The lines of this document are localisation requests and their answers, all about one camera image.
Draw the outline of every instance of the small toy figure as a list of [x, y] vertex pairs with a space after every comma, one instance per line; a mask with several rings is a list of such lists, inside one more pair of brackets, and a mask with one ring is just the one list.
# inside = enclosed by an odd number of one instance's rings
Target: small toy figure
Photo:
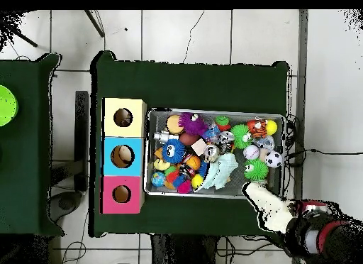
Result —
[[248, 180], [264, 180], [268, 172], [267, 165], [259, 159], [247, 160], [245, 163], [245, 177]]
[[276, 151], [270, 151], [266, 154], [264, 162], [269, 167], [280, 167], [282, 165], [282, 156]]
[[198, 114], [182, 113], [179, 118], [179, 126], [184, 127], [186, 133], [202, 136], [208, 126]]
[[252, 137], [248, 126], [245, 124], [235, 125], [230, 131], [235, 136], [234, 145], [236, 148], [244, 149], [251, 145]]

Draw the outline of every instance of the circular hole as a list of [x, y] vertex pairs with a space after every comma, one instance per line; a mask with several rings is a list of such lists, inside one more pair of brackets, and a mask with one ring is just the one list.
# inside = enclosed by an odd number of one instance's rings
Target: circular hole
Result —
[[130, 146], [116, 146], [111, 153], [111, 161], [118, 168], [130, 167], [135, 159], [135, 153]]
[[113, 115], [115, 124], [120, 127], [128, 127], [133, 122], [133, 115], [128, 109], [118, 109]]
[[131, 198], [131, 190], [128, 186], [117, 186], [112, 191], [112, 197], [116, 202], [128, 202]]

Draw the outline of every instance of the soccer ball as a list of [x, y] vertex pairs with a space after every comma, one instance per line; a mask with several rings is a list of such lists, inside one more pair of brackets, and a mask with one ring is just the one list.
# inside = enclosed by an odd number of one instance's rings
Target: soccer ball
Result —
[[282, 165], [282, 156], [278, 152], [272, 150], [266, 154], [264, 162], [269, 167], [280, 167]]

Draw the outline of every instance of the green tabletop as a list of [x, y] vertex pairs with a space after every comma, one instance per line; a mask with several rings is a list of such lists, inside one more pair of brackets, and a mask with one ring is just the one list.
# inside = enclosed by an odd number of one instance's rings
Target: green tabletop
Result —
[[0, 233], [60, 235], [47, 215], [50, 191], [50, 90], [60, 56], [0, 60], [0, 85], [18, 113], [0, 127]]
[[100, 214], [101, 99], [142, 99], [148, 107], [239, 111], [286, 115], [289, 66], [173, 65], [116, 61], [101, 51], [92, 61], [90, 234], [195, 233], [207, 235], [266, 234], [253, 207], [244, 199], [145, 196], [139, 214]]

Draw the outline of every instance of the table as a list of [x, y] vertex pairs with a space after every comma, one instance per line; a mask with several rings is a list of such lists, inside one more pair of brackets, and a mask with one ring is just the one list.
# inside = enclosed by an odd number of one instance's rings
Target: table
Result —
[[145, 196], [140, 214], [100, 214], [101, 99], [142, 99], [148, 107], [286, 115], [289, 66], [185, 65], [116, 61], [101, 51], [91, 63], [89, 233], [266, 234], [247, 200]]

